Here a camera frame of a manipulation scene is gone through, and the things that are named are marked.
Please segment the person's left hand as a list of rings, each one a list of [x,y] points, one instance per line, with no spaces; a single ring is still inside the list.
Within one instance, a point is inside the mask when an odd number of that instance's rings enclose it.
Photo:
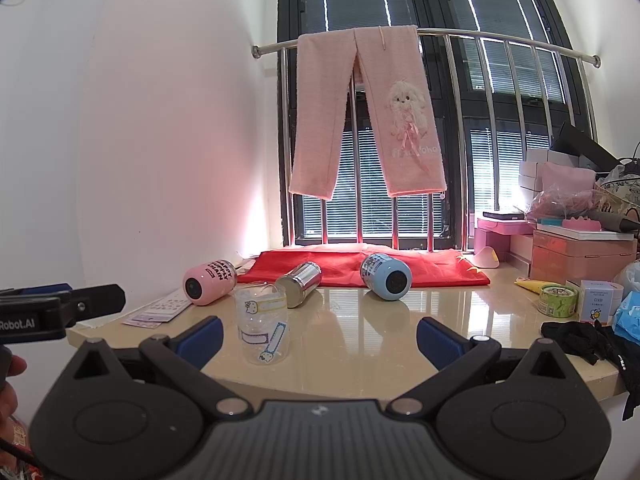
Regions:
[[[8,371],[6,372],[6,377],[21,375],[25,370],[27,370],[26,361],[20,356],[12,356]],[[17,407],[18,400],[14,388],[8,382],[4,382],[4,385],[1,387],[0,400],[2,424],[9,421],[10,417],[16,412]]]

